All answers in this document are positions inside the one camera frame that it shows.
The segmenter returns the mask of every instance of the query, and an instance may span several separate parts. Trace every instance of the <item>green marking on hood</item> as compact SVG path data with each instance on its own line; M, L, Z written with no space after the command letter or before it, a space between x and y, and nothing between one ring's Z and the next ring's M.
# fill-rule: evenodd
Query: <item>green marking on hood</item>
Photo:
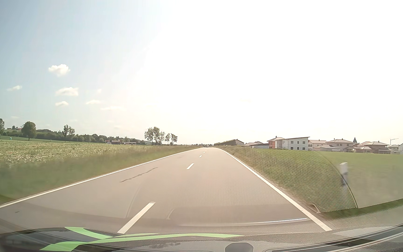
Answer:
M104 235L104 234L98 234L95 232L88 231L84 229L83 227L75 227L75 226L65 226L67 230L71 230L72 232L79 233L81 235L86 235L89 237L97 238L97 239L106 239L106 238L111 238L109 235Z
M162 235L151 235L151 236L140 236L140 237L113 237L101 240L96 240L92 242L61 242L48 245L40 250L42 251L61 251L70 252L77 248L79 245L83 244L96 244L96 243L115 243L115 242L127 242L127 241L138 241L138 240L151 240L151 239L162 239L162 238L173 238L173 237L183 237L183 236L203 236L203 237L214 237L214 238L231 238L242 236L240 234L210 234L210 233L194 233L194 234L162 234Z

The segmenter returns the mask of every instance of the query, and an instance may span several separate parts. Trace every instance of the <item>treeline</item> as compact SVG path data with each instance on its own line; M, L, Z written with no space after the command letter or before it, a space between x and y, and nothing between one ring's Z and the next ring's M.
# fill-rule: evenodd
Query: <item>treeline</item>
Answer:
M161 145L162 142L166 141L167 144L174 145L178 141L178 137L172 133L165 133L161 131L158 127L150 127L144 132L144 138L152 142L152 145Z
M59 140L59 141L72 141L72 142L88 142L88 143L104 143L105 140L122 140L123 142L136 142L136 144L150 144L147 141L139 140L136 138L119 137L119 136L106 136L106 135L79 135L75 133L75 130L69 125L63 127L63 131L52 131L50 129L36 129L36 125L33 122L26 122L21 130L16 130L15 126L11 129L5 130L4 121L0 118L0 138L1 135L13 136L13 137L27 137L44 139L44 140Z

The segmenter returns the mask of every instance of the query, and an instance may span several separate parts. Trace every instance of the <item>tree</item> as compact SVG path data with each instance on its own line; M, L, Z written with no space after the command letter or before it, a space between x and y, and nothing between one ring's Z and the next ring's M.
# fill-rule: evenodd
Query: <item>tree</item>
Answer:
M152 127L148 128L147 131L144 132L144 138L147 141L152 142L152 145L153 145L153 128Z
M176 135L171 134L172 143L176 143L178 141L178 137Z
M4 133L4 121L3 118L0 118L0 139L1 139L1 134Z
M30 141L31 138L34 138L37 135L37 128L35 126L35 123L26 122L21 129L21 133L29 138L28 140Z
M171 140L171 134L168 133L164 140L167 142L167 144L169 144L169 141Z
M63 126L63 131L62 131L63 138L65 140L66 140L66 136L68 135L68 132L69 132L69 126L68 126L68 124L66 124L65 126Z

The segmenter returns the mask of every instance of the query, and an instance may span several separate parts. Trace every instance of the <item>grass embankment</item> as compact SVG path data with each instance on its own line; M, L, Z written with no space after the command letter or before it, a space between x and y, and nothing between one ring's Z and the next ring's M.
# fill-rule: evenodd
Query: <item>grass embankment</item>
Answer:
M334 211L334 217L403 204L403 155L221 148L300 201L316 204L321 212ZM356 205L341 186L336 168L342 162L348 163L348 184Z
M0 204L193 148L0 140Z
M355 208L333 165L317 152L223 147L274 185L321 212Z

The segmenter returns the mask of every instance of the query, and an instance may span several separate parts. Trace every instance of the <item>solid white edge line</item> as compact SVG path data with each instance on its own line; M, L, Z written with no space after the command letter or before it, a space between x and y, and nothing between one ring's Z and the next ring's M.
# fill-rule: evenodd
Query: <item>solid white edge line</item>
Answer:
M50 192L55 192L55 191L58 191L58 190L61 190L61 189L64 189L64 188L68 188L70 186L75 186L75 185L78 185L78 184L82 184L84 182L91 181L93 179L98 179L98 178L101 178L101 177L112 175L112 174L115 174L117 172L124 171L124 170L130 169L130 168L134 168L134 167L137 167L137 166L140 166L140 165L145 165L145 164L148 164L148 163L151 163L151 162L154 162L154 161L158 161L158 160L163 159L163 158L168 158L168 157L171 157L171 156L174 156L174 155L177 155L177 154L181 154L181 153L184 153L184 152L189 152L189 151L192 151L192 150L178 152L178 153L175 153L175 154L172 154L172 155L169 155L169 156L165 156L165 157L162 157L162 158L158 158L158 159L155 159L155 160L152 160L152 161L148 161L148 162L145 162L145 163L142 163L142 164L137 164L137 165L134 165L134 166L131 166L131 167L128 167L128 168L120 169L120 170L110 172L110 173L107 173L107 174L104 174L104 175L100 175L100 176L97 176L97 177L94 177L94 178L89 178L87 180L79 181L79 182L76 182L76 183L73 183L73 184L70 184L70 185L67 185L67 186L62 186L62 187L52 189L52 190L49 190L49 191L40 192L38 194L34 194L34 195L31 195L31 196L27 196L25 198L17 199L17 200L14 200L12 202L9 202L9 203L2 204L2 205L0 205L0 208L6 207L6 206L9 206L9 205L13 205L15 203L22 202L22 201L25 201L25 200L29 200L31 198L35 198L35 197L38 197L38 196L42 196L42 195L45 195L45 194L50 193Z
M120 228L118 233L125 234L138 220L141 218L153 205L155 202L150 202L141 211L139 211L133 218L131 218L123 227Z
M315 217L313 214L311 214L309 211L304 209L300 204L298 204L296 201L292 200L289 196L287 196L285 193L283 193L281 190L277 189L274 185L272 185L270 182L268 182L265 178L263 178L261 175L257 174L255 171L253 171L251 168L249 168L246 164L242 163L240 160L235 158L233 155L230 153L222 150L223 152L227 153L230 155L232 158L236 159L237 162L241 163L243 166L245 166L249 171L251 171L254 175L256 175L258 178L260 178L262 181L264 181L267 185L269 185L273 190L277 191L282 197L284 197L288 202L290 202L292 205L294 205L297 209L299 209L303 214L305 214L307 217L309 217L313 222L315 222L318 226L320 226L324 231L331 231L332 229L328 227L326 224L324 224L321 220L319 220L317 217Z

